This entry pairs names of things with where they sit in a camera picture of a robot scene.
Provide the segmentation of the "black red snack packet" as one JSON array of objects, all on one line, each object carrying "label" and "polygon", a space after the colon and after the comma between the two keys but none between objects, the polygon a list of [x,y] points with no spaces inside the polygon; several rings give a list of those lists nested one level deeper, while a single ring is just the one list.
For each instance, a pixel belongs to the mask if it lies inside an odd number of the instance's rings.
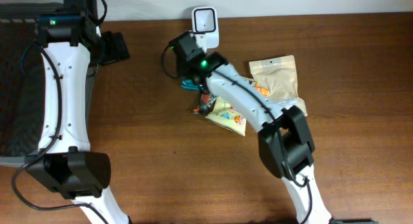
[{"label": "black red snack packet", "polygon": [[193,114],[206,114],[210,107],[215,103],[216,95],[201,93],[199,97],[199,105],[192,110]]}]

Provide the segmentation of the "beige kraft paper pouch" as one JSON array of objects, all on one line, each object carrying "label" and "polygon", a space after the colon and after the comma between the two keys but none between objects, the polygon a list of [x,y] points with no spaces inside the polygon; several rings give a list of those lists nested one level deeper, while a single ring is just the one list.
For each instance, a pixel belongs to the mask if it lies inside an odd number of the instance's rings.
[{"label": "beige kraft paper pouch", "polygon": [[296,63],[293,55],[250,61],[250,73],[264,96],[286,109],[297,106],[307,116],[303,99],[298,95]]}]

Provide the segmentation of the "yellow snack chip bag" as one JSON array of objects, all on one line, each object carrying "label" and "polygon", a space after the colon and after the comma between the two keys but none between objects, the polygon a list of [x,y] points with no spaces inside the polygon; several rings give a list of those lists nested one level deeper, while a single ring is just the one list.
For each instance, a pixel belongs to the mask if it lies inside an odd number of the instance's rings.
[{"label": "yellow snack chip bag", "polygon": [[218,97],[206,119],[225,129],[245,136],[247,119],[222,97]]}]

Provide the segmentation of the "teal mouthwash bottle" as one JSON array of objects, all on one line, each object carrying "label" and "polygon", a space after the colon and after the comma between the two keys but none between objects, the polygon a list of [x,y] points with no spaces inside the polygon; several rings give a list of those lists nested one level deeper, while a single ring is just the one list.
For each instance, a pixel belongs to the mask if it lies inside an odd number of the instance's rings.
[{"label": "teal mouthwash bottle", "polygon": [[199,87],[194,84],[191,79],[182,79],[181,88],[184,88],[185,90],[199,91]]}]

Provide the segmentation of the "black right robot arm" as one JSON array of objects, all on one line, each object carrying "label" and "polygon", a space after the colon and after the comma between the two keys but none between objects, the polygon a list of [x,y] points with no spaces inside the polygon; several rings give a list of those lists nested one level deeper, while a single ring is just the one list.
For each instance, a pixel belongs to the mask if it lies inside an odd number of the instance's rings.
[{"label": "black right robot arm", "polygon": [[191,79],[201,92],[222,97],[252,125],[260,160],[287,187],[297,222],[333,223],[316,184],[315,146],[301,109],[285,108],[260,94],[221,54],[207,54],[190,32],[167,47],[176,55],[177,78]]}]

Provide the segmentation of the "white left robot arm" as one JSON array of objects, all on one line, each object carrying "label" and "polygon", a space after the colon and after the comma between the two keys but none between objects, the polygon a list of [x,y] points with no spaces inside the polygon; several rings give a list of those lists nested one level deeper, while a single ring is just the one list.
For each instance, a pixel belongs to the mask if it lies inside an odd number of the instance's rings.
[{"label": "white left robot arm", "polygon": [[122,39],[101,33],[103,0],[63,0],[63,7],[43,14],[35,45],[45,68],[45,113],[36,154],[23,170],[50,192],[81,208],[92,223],[130,223],[110,190],[111,165],[92,152],[86,129],[86,84],[90,68],[119,59]]}]

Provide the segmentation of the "small orange juice carton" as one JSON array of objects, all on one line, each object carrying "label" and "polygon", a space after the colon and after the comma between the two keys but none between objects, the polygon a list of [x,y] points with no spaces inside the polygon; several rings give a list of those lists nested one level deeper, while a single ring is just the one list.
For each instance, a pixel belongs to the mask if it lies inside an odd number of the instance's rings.
[{"label": "small orange juice carton", "polygon": [[269,89],[267,89],[267,88],[265,88],[265,87],[256,85],[256,86],[254,87],[254,89],[257,90],[257,91],[258,91],[261,95],[263,95],[264,97],[268,97],[268,96],[269,96],[270,91],[269,91]]}]

